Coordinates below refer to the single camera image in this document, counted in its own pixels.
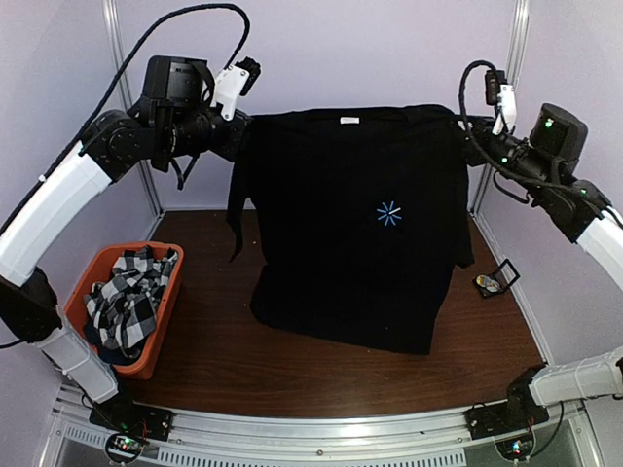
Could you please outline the black t-shirt blue logo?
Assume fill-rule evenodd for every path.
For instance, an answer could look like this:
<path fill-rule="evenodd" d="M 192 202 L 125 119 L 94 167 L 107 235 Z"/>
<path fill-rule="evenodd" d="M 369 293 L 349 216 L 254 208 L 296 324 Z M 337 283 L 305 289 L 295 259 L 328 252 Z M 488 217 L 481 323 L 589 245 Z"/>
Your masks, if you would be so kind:
<path fill-rule="evenodd" d="M 456 114 L 439 104 L 257 115 L 227 221 L 253 204 L 264 265 L 250 299 L 270 328 L 430 352 L 456 268 L 474 261 Z"/>

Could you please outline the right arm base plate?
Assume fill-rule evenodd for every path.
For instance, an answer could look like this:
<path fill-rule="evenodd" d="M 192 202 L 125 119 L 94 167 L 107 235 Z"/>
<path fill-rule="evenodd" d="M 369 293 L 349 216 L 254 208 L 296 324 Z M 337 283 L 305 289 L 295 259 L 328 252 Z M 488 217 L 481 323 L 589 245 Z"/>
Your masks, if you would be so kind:
<path fill-rule="evenodd" d="M 543 407 L 529 406 L 525 409 L 520 403 L 508 401 L 489 405 L 477 403 L 463 415 L 473 440 L 528 430 L 549 420 L 549 413 Z"/>

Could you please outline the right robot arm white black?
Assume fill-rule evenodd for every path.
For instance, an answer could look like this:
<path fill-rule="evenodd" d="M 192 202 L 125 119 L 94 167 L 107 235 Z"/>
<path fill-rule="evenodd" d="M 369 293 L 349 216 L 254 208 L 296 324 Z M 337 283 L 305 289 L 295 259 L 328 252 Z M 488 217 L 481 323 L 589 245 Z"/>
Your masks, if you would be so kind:
<path fill-rule="evenodd" d="M 529 137 L 519 139 L 510 122 L 478 125 L 459 115 L 466 139 L 483 161 L 528 192 L 568 239 L 593 258 L 616 285 L 622 283 L 622 219 L 595 184 L 578 179 L 578 164 L 588 127 L 557 105 L 541 106 Z M 565 365 L 544 365 L 525 371 L 507 390 L 499 408 L 505 428 L 521 428 L 536 412 L 576 399 L 622 395 L 622 349 Z"/>

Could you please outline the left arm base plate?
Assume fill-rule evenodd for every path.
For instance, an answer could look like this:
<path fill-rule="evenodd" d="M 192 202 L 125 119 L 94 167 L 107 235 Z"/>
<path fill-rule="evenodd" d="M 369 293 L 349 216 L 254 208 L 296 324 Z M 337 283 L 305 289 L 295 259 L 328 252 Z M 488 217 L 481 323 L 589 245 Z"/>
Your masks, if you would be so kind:
<path fill-rule="evenodd" d="M 165 442 L 169 437 L 172 418 L 170 410 L 121 400 L 95 403 L 89 422 L 140 439 Z"/>

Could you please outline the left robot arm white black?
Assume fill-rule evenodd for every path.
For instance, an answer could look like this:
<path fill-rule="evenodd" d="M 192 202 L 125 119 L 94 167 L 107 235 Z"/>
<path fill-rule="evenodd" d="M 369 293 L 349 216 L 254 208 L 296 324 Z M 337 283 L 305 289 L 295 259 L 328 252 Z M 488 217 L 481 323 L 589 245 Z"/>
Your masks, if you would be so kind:
<path fill-rule="evenodd" d="M 138 100 L 126 111 L 96 112 L 1 229 L 2 321 L 103 403 L 103 417 L 120 432 L 139 424 L 139 409 L 119 395 L 113 370 L 59 315 L 55 293 L 37 265 L 73 218 L 139 162 L 166 172 L 175 158 L 208 151 L 233 161 L 250 122 L 238 100 L 260 73 L 250 57 L 213 75 L 202 59 L 152 56 Z"/>

